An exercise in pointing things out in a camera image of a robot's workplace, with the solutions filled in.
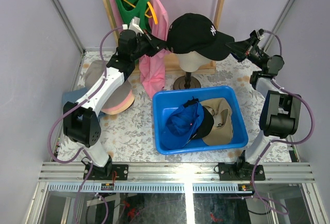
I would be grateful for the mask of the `black baseball cap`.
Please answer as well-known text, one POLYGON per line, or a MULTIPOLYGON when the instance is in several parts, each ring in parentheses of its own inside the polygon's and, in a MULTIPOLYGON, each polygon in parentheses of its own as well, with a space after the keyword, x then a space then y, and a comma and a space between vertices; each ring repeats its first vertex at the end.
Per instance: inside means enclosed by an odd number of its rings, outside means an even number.
POLYGON ((206 16, 186 13, 171 24, 167 49, 175 54, 195 51, 209 60, 222 61, 230 54, 226 44, 234 41, 232 36, 217 31, 206 16))

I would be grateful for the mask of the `beige mannequin head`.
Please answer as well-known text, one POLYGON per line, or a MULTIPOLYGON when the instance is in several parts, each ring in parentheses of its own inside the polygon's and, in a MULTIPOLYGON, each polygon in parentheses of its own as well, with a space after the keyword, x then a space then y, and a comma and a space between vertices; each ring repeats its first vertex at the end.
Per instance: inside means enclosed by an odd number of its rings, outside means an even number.
POLYGON ((176 54, 176 56, 179 60, 179 66, 185 74, 174 81, 173 90, 201 88, 200 82, 192 76, 192 73, 196 72, 201 66, 210 63, 211 60, 196 51, 186 54, 176 54))

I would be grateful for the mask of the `blue plastic bin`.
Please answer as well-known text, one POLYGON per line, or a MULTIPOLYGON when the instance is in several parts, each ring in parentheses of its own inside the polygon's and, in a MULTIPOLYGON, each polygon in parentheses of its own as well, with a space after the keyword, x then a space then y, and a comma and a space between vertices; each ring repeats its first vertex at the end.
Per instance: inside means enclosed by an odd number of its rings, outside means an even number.
POLYGON ((247 145, 249 140, 236 94, 231 87, 225 85, 158 92, 153 96, 153 118, 155 147, 160 154, 164 155, 242 148, 247 145), (180 105, 192 98, 207 100, 219 97, 225 98, 232 109, 233 138, 230 143, 208 146, 203 140, 197 139, 189 142, 183 148, 169 149, 165 146, 166 137, 163 132, 166 129, 166 121, 180 105))

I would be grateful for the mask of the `grey bucket hat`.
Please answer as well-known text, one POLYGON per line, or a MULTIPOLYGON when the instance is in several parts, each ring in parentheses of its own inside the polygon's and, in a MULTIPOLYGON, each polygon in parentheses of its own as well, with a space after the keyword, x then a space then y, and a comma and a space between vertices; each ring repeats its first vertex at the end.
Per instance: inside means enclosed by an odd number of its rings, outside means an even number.
MULTIPOLYGON (((103 62, 102 60, 93 61, 87 72, 85 73, 85 87, 89 90, 96 83, 96 81, 103 74, 103 62)), ((119 86, 113 94, 108 98, 106 103, 103 105, 103 108, 111 108, 120 104, 132 91, 130 82, 127 80, 121 86, 119 86)))

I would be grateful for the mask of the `pink bucket hat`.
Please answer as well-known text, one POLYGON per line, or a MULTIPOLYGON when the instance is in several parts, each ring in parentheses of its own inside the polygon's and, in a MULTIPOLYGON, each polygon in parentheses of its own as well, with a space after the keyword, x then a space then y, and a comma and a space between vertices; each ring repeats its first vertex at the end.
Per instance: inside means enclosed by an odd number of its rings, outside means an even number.
POLYGON ((121 105, 123 105, 126 101, 135 98, 132 91, 130 91, 127 95, 127 97, 117 106, 111 107, 111 108, 102 108, 101 111, 108 114, 108 111, 111 110, 112 108, 116 108, 116 107, 120 107, 121 105))

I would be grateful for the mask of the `peach bucket hat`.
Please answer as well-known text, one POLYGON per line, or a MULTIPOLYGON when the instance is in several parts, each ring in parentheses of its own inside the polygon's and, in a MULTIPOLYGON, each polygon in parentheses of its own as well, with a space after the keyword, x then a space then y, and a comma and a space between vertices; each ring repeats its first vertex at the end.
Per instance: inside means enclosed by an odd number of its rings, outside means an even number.
POLYGON ((121 105, 120 107, 116 107, 116 108, 112 108, 111 110, 108 111, 109 115, 115 115, 121 112, 124 112, 125 110, 127 110, 129 107, 131 107, 134 103, 135 99, 130 99, 128 101, 126 101, 123 105, 121 105))

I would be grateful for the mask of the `khaki hat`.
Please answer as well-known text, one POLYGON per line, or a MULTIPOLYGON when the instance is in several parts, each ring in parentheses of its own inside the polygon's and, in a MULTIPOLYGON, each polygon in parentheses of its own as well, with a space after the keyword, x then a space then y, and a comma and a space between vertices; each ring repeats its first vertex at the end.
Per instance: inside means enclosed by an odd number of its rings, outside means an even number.
POLYGON ((232 109, 225 98, 204 100, 201 105, 211 114, 213 125, 202 140, 208 146, 229 144, 233 138, 232 109))

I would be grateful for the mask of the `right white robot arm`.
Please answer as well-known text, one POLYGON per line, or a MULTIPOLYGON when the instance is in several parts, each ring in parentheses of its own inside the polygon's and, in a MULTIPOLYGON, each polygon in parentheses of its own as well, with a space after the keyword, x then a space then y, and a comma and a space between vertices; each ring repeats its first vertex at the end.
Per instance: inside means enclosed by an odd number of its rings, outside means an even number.
POLYGON ((259 118, 260 132, 252 145, 242 152, 235 163, 218 165, 222 181, 263 181, 265 175, 260 162, 271 150, 272 140, 283 142, 298 129, 301 102, 272 83, 284 66, 283 57, 267 55, 258 46, 260 38, 259 35, 250 35, 247 40, 225 44, 237 61, 248 59, 259 67, 259 71, 252 73, 250 84, 265 97, 265 102, 259 118))

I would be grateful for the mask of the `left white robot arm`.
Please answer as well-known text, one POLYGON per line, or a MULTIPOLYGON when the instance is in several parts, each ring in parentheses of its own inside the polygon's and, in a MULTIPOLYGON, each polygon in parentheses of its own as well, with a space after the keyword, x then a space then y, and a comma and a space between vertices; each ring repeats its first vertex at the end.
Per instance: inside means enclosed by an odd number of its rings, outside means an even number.
POLYGON ((165 49, 167 43, 147 31, 136 33, 127 29, 120 33, 118 46, 108 62, 103 63, 103 74, 90 90, 75 103, 63 107, 63 133, 84 149, 89 162, 87 169, 94 179, 107 180, 112 176, 112 158, 102 147, 98 115, 115 90, 135 69, 135 62, 144 55, 152 57, 165 49))

